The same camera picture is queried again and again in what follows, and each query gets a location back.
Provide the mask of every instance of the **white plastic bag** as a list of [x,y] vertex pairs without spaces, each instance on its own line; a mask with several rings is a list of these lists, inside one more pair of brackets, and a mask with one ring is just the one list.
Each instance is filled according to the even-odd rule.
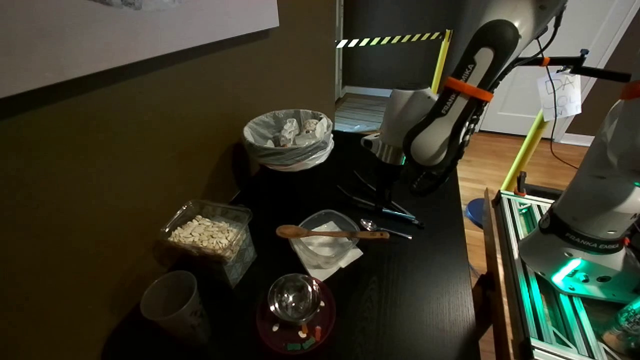
[[[287,119],[296,119],[299,128],[306,120],[325,120],[327,127],[321,128],[318,139],[304,146],[277,147]],[[333,122],[323,113],[312,110],[277,110],[261,115],[244,127],[244,146],[251,157],[260,164],[279,171],[299,171],[322,163],[333,149],[331,131]]]

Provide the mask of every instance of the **red plate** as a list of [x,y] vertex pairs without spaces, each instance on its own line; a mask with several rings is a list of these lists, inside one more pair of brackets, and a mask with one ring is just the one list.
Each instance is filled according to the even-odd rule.
[[[266,299],[260,302],[255,315],[258,333],[262,341],[274,351],[289,355],[304,354],[315,349],[331,333],[335,322],[335,300],[329,287],[318,279],[316,281],[320,287],[320,299],[324,302],[324,306],[321,306],[319,312],[307,323],[308,332],[306,338],[301,338],[298,335],[298,331],[302,330],[300,325],[286,323],[275,316],[269,310]],[[273,331],[273,326],[276,323],[278,324],[278,330]],[[311,336],[315,337],[316,326],[321,328],[320,340],[316,339],[313,345],[304,350],[302,344],[308,341]],[[287,344],[300,344],[300,350],[287,350]]]

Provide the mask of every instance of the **blue object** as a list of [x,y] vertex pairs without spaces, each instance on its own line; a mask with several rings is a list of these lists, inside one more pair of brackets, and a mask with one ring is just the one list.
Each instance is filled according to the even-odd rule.
[[484,210],[484,199],[473,199],[467,204],[467,218],[476,226],[482,229],[482,213]]

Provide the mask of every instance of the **handwritten paper sign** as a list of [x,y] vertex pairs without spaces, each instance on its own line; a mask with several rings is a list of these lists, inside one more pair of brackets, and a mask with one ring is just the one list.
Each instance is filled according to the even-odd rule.
[[[558,119],[581,113],[580,76],[560,73],[551,74],[551,79],[553,82],[549,81],[548,76],[538,79],[538,93],[545,121],[553,120],[556,111]],[[556,108],[554,107],[554,88],[556,89]]]

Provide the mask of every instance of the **orange strap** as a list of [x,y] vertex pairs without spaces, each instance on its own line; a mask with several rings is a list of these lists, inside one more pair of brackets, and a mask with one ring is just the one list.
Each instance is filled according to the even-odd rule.
[[490,102],[491,99],[493,99],[492,93],[480,88],[476,88],[473,85],[469,85],[464,81],[460,81],[452,77],[447,78],[447,80],[444,82],[444,86],[446,86],[447,88],[451,88],[457,92],[467,94],[471,97],[475,97],[476,99],[480,99],[482,101]]
[[640,80],[627,83],[625,87],[622,88],[622,94],[620,94],[621,100],[631,100],[636,97],[640,97]]

